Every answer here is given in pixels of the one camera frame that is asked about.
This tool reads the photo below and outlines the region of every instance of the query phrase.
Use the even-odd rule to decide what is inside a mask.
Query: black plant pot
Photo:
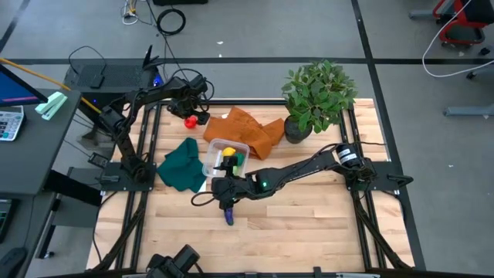
[[[300,131],[299,123],[292,122],[291,117],[285,119],[285,137],[288,142],[292,144],[298,144],[302,142],[303,139],[309,137],[312,132],[312,126],[308,126],[304,131]]]

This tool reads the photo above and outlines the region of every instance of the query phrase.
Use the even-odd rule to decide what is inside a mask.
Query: clear plastic container
[[[235,153],[244,154],[244,162],[242,163],[242,165],[239,166],[237,170],[238,176],[244,176],[247,161],[249,160],[249,146],[243,143],[218,138],[211,140],[211,143],[209,144],[208,153],[206,154],[206,159],[204,161],[204,164],[202,165],[202,173],[205,176],[212,178],[225,177],[225,171],[216,170],[214,169],[214,167],[218,167],[223,161],[222,152],[227,147],[233,147],[235,149]]]

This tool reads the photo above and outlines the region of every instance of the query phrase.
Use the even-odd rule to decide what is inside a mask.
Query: gray floor
[[[0,34],[21,0],[0,2]],[[408,10],[431,8],[436,1],[359,0],[374,58],[421,58],[439,27],[433,21],[411,21]],[[141,58],[149,44],[163,49],[162,38],[149,25],[125,26],[122,0],[31,0],[6,47],[5,58],[65,59],[82,45],[108,58]],[[363,58],[364,51],[350,1],[347,0],[211,0],[207,5],[178,5],[187,18],[184,31],[170,37],[174,54],[201,57],[345,57]],[[154,7],[156,12],[163,10]],[[149,21],[143,2],[141,19]],[[170,25],[176,21],[170,18]],[[494,42],[492,26],[486,43]],[[469,51],[447,50],[435,43],[430,58],[471,58]],[[89,50],[75,55],[94,58]],[[189,64],[216,85],[217,97],[278,97],[291,63]],[[374,97],[365,64],[344,64],[361,97]],[[469,66],[430,66],[450,73]],[[67,65],[31,65],[30,69],[63,80]],[[167,72],[174,70],[167,66]],[[16,71],[37,87],[45,81]],[[493,151],[492,118],[442,116],[447,106],[494,103],[492,76],[468,81],[428,76],[419,65],[377,65],[405,174],[415,178],[410,199],[428,270],[494,274],[494,174],[486,167]],[[67,140],[86,130],[73,123]],[[63,145],[56,168],[89,167],[78,150]],[[80,272],[90,249],[90,229],[60,229],[50,249],[58,256],[33,260],[29,276]]]

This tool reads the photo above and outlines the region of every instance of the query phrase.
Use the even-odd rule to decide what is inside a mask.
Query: wooden table
[[[231,107],[211,106],[209,112],[212,117],[220,117]],[[288,115],[281,105],[238,107],[248,111],[261,124]],[[361,140],[382,143],[373,100],[357,100],[355,114]],[[139,137],[141,119],[142,111],[132,127],[134,143]],[[150,120],[144,150],[149,148],[152,124]],[[163,110],[154,161],[161,164],[164,155],[177,148],[186,137],[197,140],[199,157],[204,160],[208,149],[208,142],[202,138],[204,130],[205,127],[189,130],[184,127],[183,120]],[[300,144],[290,144],[283,138],[266,160],[249,159],[248,170],[282,168],[308,158],[326,144],[336,142],[341,142],[341,137],[339,127],[334,125],[325,132],[312,133]],[[373,161],[387,160],[383,146],[363,145],[363,149],[365,156]],[[120,159],[118,151],[113,159]],[[178,192],[156,177],[154,190],[147,201],[138,270],[144,271],[155,253],[174,256],[184,244],[198,251],[201,255],[199,264],[205,272],[312,272],[314,266],[321,266],[323,272],[364,270],[353,202],[343,177],[333,171],[291,182],[271,198],[241,200],[234,208],[233,226],[226,224],[217,202],[204,207],[192,206],[193,194],[191,191]],[[384,238],[406,263],[413,265],[398,200],[382,192],[372,194]],[[126,200],[127,193],[119,192],[101,209],[95,237],[102,256],[120,235]],[[373,240],[367,234],[373,266],[377,267]],[[130,261],[130,249],[127,248],[124,266],[128,266]],[[87,266],[90,268],[96,264],[97,256],[92,248]]]

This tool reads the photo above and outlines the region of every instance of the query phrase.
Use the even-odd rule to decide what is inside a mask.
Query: potted plant
[[[290,113],[285,120],[285,136],[292,144],[307,138],[312,129],[318,134],[330,124],[338,124],[340,111],[355,102],[355,83],[342,66],[324,60],[288,74],[290,81],[282,87],[282,95]]]

